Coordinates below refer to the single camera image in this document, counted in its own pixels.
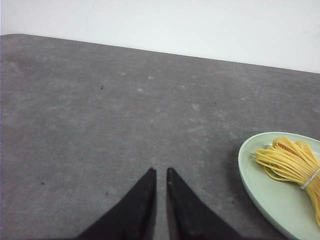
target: black tip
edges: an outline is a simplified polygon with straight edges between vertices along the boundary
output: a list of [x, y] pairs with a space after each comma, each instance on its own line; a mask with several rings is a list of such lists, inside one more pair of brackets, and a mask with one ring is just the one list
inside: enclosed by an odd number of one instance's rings
[[191, 190], [173, 168], [166, 177], [171, 240], [239, 240], [241, 236]]
[[111, 210], [78, 240], [151, 240], [155, 225], [156, 170], [150, 168]]

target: light green plate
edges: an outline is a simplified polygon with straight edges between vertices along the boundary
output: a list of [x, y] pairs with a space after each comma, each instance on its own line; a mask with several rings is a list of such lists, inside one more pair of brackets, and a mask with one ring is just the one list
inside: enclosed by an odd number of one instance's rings
[[320, 240], [320, 227], [316, 223], [312, 203], [297, 184], [270, 178], [263, 167], [255, 162], [251, 153], [271, 144], [277, 137], [293, 141], [305, 140], [320, 158], [320, 141], [287, 132], [265, 132], [246, 140], [238, 154], [242, 182], [260, 212], [286, 237], [293, 240]]

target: pasta bundle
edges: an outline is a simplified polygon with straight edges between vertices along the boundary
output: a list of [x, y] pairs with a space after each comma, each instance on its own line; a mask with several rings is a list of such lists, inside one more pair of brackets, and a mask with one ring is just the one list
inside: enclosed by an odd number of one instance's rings
[[255, 161], [263, 165], [271, 178], [295, 182], [306, 191], [320, 227], [320, 161], [309, 144], [278, 137], [267, 149], [259, 148], [254, 154]]

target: plate rim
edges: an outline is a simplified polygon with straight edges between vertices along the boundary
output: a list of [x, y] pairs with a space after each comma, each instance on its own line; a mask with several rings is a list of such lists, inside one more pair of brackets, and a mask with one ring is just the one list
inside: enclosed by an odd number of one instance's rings
[[261, 132], [258, 134], [255, 134], [251, 137], [249, 137], [247, 140], [245, 140], [243, 142], [243, 144], [241, 145], [239, 152], [238, 152], [238, 170], [240, 173], [240, 177], [241, 177], [241, 181], [242, 184], [244, 185], [244, 188], [246, 190], [246, 192], [248, 193], [250, 199], [252, 200], [253, 204], [258, 208], [258, 210], [262, 213], [262, 215], [269, 221], [269, 223], [274, 226], [276, 229], [278, 229], [283, 235], [285, 235], [287, 238], [292, 239], [292, 240], [299, 240], [299, 238], [297, 238], [297, 236], [293, 235], [291, 232], [289, 232], [288, 230], [286, 230], [275, 218], [273, 218], [263, 207], [262, 205], [259, 203], [259, 201], [255, 198], [255, 196], [253, 195], [253, 193], [250, 191], [249, 187], [248, 187], [248, 182], [246, 181], [245, 177], [244, 177], [244, 172], [242, 171], [243, 169], [243, 163], [240, 160], [240, 156], [242, 155], [245, 146], [247, 145], [248, 142], [250, 142], [251, 140], [260, 137], [262, 135], [271, 135], [271, 134], [286, 134], [286, 135], [292, 135], [292, 136], [296, 136], [296, 137], [303, 137], [304, 139], [310, 139], [312, 141], [316, 141], [320, 144], [320, 141], [308, 136], [304, 136], [304, 135], [300, 135], [300, 134], [296, 134], [296, 133], [291, 133], [291, 132], [284, 132], [284, 131], [267, 131], [267, 132]]

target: table surface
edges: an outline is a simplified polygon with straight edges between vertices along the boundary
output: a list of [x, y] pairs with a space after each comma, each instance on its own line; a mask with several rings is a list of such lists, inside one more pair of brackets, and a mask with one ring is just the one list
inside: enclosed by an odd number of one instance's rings
[[250, 136], [320, 139], [320, 74], [57, 38], [1, 37], [2, 239], [71, 238], [157, 170], [155, 240], [167, 240], [166, 170], [239, 233], [285, 239], [241, 182]]

